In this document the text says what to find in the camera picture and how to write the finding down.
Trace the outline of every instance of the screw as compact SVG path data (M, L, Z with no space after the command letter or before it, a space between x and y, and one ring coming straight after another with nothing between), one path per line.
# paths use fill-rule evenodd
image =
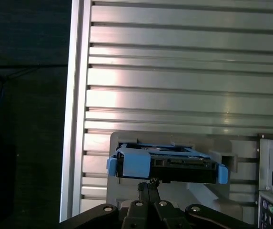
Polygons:
M193 211L200 211L201 209L199 207L195 206L195 207L192 207L192 210Z
M161 206L166 206L167 203L166 203L165 201L161 201L161 202L160 202L160 205L161 205Z
M105 210L105 211L112 211L112 208L106 207L106 208L104 208L103 210Z

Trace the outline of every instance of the metal frame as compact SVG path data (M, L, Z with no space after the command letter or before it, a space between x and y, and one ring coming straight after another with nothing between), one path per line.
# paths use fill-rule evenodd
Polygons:
M80 212L90 17L91 0L72 1L60 222Z

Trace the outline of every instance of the black metal arm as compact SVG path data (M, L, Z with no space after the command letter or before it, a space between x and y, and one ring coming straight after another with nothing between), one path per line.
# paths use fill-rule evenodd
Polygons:
M160 200L158 184L140 183L139 200L120 210L101 204L60 224L60 229L254 229L223 213L193 204L185 211Z

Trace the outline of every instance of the metal slotted panel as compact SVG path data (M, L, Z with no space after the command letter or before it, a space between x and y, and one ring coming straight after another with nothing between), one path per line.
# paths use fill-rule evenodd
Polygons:
M105 201L122 130L245 136L230 197L254 223L247 137L273 133L273 1L73 0L70 46L62 220Z

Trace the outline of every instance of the cable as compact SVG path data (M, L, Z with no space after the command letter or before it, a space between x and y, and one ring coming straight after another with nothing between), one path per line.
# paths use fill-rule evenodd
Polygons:
M15 74L19 74L19 73L24 72L26 70L28 70L28 69L25 68L25 69L22 69L22 70L18 70L18 71L14 72L14 73L10 73L10 74L6 75L5 78L8 79L10 76L15 75Z
M67 68L67 64L19 64L19 65L0 65L0 69L18 68Z
M15 77L7 78L7 80L6 80L5 83L7 83L7 82L9 82L9 81L11 81L11 80L17 79L17 78L19 78L19 77L22 77L22 76L24 76L24 75L26 75L26 74L33 73L33 72L37 71L38 69L40 69L40 67L35 68L35 69L29 69L28 71L23 72L23 73L20 74L20 75L16 75Z

